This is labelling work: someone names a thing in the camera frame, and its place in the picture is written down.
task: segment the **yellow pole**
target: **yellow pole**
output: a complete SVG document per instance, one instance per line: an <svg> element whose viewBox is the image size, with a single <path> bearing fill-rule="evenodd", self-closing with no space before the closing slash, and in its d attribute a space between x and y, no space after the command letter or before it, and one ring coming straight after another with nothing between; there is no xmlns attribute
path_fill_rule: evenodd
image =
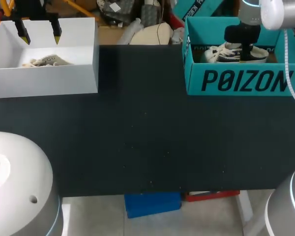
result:
<svg viewBox="0 0 295 236"><path fill-rule="evenodd" d="M3 8L4 14L5 14L6 16L10 16L10 15L11 15L11 10L12 10L12 8L14 7L14 0L10 0L9 7L7 6L8 4L6 3L5 0L0 0L0 3L1 3L1 5L2 5L2 8Z"/></svg>
<svg viewBox="0 0 295 236"><path fill-rule="evenodd" d="M10 0L9 10L11 11L13 7L14 7L14 0Z"/></svg>
<svg viewBox="0 0 295 236"><path fill-rule="evenodd" d="M6 0L0 0L0 4L1 4L1 7L3 9L4 14L7 17L11 16L11 10L10 10L10 8L9 8L8 3L6 2Z"/></svg>
<svg viewBox="0 0 295 236"><path fill-rule="evenodd" d="M88 17L94 17L96 21L99 21L99 18L97 16L95 16L92 13L90 13L89 11L86 11L84 8L80 7L75 2L72 2L71 0L63 0L63 1L66 2L67 4L69 4L70 6L74 7L75 9L81 11L82 13L84 13L85 15L87 15Z"/></svg>

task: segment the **cable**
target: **cable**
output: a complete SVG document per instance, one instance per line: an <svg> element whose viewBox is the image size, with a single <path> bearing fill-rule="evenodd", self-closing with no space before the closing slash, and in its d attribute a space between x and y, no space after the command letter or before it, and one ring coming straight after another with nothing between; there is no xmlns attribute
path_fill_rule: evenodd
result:
<svg viewBox="0 0 295 236"><path fill-rule="evenodd" d="M295 92L292 87L291 79L290 79L290 72L289 72L289 54L288 54L288 35L287 30L284 30L284 41L285 41L285 77L287 81L287 86L289 87L289 90L295 100Z"/></svg>
<svg viewBox="0 0 295 236"><path fill-rule="evenodd" d="M158 38L158 44L161 45L161 41L159 40L159 35L158 35L158 28L160 27L161 23L158 25L156 33L157 33L157 38Z"/></svg>

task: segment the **white cable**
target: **white cable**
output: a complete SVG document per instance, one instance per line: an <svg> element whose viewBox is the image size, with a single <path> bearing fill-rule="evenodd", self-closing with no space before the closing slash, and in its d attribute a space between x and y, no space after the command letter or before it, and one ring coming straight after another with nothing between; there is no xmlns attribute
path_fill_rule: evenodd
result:
<svg viewBox="0 0 295 236"><path fill-rule="evenodd" d="M295 99L295 92L291 84L290 80L290 72L289 72L289 53L288 53L288 36L287 36L287 30L284 30L284 41L285 41L285 77L287 81L287 86L289 87L289 90Z"/></svg>
<svg viewBox="0 0 295 236"><path fill-rule="evenodd" d="M294 209L295 209L295 198L294 198L294 195L293 195L293 178L294 178L294 175L295 175L295 172L293 173L292 178L291 178L291 182L290 182L290 195L291 195L292 204L293 204Z"/></svg>

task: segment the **teal box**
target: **teal box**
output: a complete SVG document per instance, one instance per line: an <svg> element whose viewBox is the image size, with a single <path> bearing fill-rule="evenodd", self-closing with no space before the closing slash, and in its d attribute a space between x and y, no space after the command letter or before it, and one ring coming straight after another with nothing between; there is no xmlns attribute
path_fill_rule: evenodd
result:
<svg viewBox="0 0 295 236"><path fill-rule="evenodd" d="M173 12L185 21L189 16L211 16L223 0L179 0Z"/></svg>
<svg viewBox="0 0 295 236"><path fill-rule="evenodd" d="M284 32L262 27L257 47L275 53L277 63L196 63L193 49L225 42L224 31L237 17L188 17L182 47L188 95L290 96L285 79ZM295 37L288 30L289 69L295 90Z"/></svg>

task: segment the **floor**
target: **floor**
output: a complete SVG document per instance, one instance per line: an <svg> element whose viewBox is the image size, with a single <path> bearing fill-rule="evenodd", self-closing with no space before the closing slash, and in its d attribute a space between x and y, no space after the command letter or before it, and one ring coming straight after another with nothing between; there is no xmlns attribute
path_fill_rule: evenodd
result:
<svg viewBox="0 0 295 236"><path fill-rule="evenodd" d="M267 190L248 192L254 209ZM128 219L123 195L63 199L62 236L241 236L235 197L194 203L180 210Z"/></svg>

